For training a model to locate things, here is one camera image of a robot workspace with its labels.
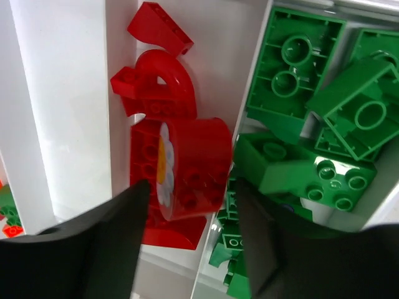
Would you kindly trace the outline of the red semicircle lego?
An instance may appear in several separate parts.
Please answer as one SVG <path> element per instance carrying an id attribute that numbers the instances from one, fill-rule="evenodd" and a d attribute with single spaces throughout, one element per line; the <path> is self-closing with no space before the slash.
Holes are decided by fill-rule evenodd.
<path id="1" fill-rule="evenodd" d="M 158 49 L 139 56 L 134 67 L 123 67 L 110 79 L 127 116 L 143 113 L 151 119 L 197 117 L 195 90 L 180 61 Z"/>

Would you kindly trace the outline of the red arch lego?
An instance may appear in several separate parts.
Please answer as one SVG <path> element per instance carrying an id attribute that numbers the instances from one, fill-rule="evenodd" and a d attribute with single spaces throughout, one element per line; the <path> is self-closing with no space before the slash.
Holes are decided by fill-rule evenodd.
<path id="1" fill-rule="evenodd" d="M 158 247 L 196 250 L 206 223 L 205 217 L 168 222 L 149 215 L 142 243 Z"/>

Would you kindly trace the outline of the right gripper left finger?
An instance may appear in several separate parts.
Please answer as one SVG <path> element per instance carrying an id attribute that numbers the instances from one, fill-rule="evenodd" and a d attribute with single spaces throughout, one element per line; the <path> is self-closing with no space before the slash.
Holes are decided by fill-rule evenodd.
<path id="1" fill-rule="evenodd" d="M 1 241 L 1 298 L 130 298 L 150 184 L 37 235 Z"/>

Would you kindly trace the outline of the red flower print lego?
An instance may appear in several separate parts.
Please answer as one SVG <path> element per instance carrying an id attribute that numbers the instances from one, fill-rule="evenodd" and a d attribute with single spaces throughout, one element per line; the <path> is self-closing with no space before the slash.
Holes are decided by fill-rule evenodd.
<path id="1" fill-rule="evenodd" d="M 130 183 L 150 183 L 150 204 L 166 221 L 219 210 L 232 162 L 220 118 L 144 119 L 130 128 Z"/>

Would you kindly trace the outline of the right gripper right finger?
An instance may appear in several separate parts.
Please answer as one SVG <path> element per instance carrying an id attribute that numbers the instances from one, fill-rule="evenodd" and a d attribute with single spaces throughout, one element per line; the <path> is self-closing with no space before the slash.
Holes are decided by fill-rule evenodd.
<path id="1" fill-rule="evenodd" d="M 398 226 L 342 232 L 236 182 L 244 261 L 253 298 L 397 298 Z"/>

